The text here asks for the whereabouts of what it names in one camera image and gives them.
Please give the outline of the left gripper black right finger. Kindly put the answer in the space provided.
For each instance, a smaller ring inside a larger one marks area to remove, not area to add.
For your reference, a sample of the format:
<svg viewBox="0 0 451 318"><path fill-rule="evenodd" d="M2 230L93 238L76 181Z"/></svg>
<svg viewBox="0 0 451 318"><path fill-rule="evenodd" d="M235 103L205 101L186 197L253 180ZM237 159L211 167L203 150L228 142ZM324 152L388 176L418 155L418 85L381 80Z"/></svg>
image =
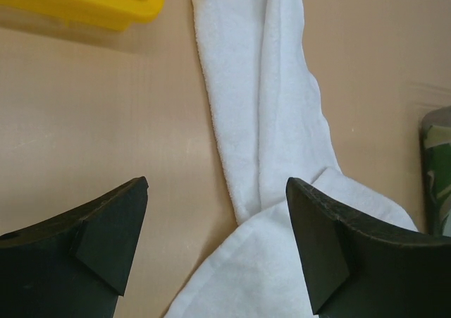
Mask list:
<svg viewBox="0 0 451 318"><path fill-rule="evenodd" d="M450 316L448 237L386 223L299 178L289 178L286 196L314 314Z"/></svg>

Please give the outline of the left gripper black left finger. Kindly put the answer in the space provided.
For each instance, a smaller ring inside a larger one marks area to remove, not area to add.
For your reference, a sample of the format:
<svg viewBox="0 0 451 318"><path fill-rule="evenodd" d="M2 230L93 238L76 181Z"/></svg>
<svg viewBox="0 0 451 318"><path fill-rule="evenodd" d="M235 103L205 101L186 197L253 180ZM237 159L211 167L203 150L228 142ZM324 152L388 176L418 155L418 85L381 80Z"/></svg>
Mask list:
<svg viewBox="0 0 451 318"><path fill-rule="evenodd" d="M112 317L148 201L145 177L1 236L2 317Z"/></svg>

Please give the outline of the white terry towel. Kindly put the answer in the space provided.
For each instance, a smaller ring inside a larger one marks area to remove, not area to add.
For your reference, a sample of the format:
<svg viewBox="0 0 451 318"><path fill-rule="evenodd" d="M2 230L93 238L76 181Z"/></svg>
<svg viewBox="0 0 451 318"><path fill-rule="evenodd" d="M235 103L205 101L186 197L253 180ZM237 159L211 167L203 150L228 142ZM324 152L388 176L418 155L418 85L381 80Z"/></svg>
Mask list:
<svg viewBox="0 0 451 318"><path fill-rule="evenodd" d="M199 58L237 229L168 317L311 317L285 196L298 177L405 229L392 200L344 176L302 48L302 0L192 0Z"/></svg>

